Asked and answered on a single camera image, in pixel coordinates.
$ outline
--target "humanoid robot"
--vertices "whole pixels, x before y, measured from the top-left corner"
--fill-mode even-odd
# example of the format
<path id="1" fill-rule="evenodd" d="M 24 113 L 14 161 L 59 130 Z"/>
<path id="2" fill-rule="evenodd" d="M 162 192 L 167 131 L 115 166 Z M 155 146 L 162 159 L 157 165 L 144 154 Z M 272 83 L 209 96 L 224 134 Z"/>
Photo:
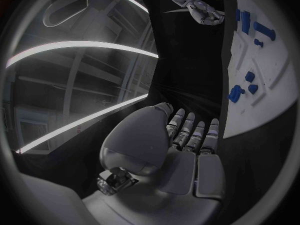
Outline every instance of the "humanoid robot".
<path id="1" fill-rule="evenodd" d="M 226 183 L 216 155 L 219 121 L 212 120 L 201 146 L 204 122 L 192 133 L 191 112 L 179 131 L 185 110 L 168 123 L 172 112 L 165 102 L 144 107 L 106 137 L 99 191 L 83 200 L 100 224 L 207 225 L 220 210 Z"/>
<path id="2" fill-rule="evenodd" d="M 218 25 L 224 20 L 224 16 L 219 14 L 213 7 L 202 0 L 172 0 L 182 8 L 188 8 L 191 16 L 199 24 Z"/>

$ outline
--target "blue object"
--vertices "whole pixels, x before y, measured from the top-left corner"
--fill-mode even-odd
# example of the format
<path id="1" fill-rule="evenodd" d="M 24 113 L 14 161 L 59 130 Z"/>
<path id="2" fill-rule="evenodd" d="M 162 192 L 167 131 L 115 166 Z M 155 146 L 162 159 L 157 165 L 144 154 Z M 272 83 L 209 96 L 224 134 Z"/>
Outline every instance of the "blue object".
<path id="1" fill-rule="evenodd" d="M 241 30 L 248 35 L 250 29 L 250 12 L 241 12 Z"/>
<path id="2" fill-rule="evenodd" d="M 271 30 L 269 28 L 267 28 L 266 26 L 260 24 L 259 22 L 255 21 L 253 23 L 253 27 L 256 31 L 268 36 L 272 41 L 275 40 L 276 38 L 276 33 L 274 30 Z"/>
<path id="3" fill-rule="evenodd" d="M 227 98 L 233 103 L 236 103 L 239 100 L 240 95 L 244 93 L 244 89 L 241 89 L 239 85 L 235 85 L 234 88 L 231 89 L 230 94 L 227 96 Z"/>
<path id="4" fill-rule="evenodd" d="M 236 9 L 235 20 L 241 20 L 241 11 L 239 9 Z"/>
<path id="5" fill-rule="evenodd" d="M 251 84 L 248 87 L 249 92 L 252 94 L 255 94 L 258 89 L 259 89 L 259 86 L 255 85 L 255 84 Z"/>
<path id="6" fill-rule="evenodd" d="M 257 46 L 261 46 L 263 47 L 264 46 L 264 43 L 262 41 L 259 41 L 258 39 L 254 39 L 254 44 L 257 45 Z"/>
<path id="7" fill-rule="evenodd" d="M 252 83 L 253 79 L 255 78 L 255 74 L 251 71 L 247 72 L 247 75 L 245 76 L 245 80 L 247 82 Z"/>

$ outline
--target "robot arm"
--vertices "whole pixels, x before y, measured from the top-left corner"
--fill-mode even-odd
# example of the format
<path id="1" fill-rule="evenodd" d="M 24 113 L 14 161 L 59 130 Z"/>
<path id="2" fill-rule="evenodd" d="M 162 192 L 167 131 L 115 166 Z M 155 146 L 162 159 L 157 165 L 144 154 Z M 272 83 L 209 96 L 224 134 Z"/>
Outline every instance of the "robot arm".
<path id="1" fill-rule="evenodd" d="M 224 16 L 220 15 L 213 7 L 202 0 L 172 0 L 182 8 L 188 8 L 191 16 L 202 25 L 218 25 L 224 20 Z"/>

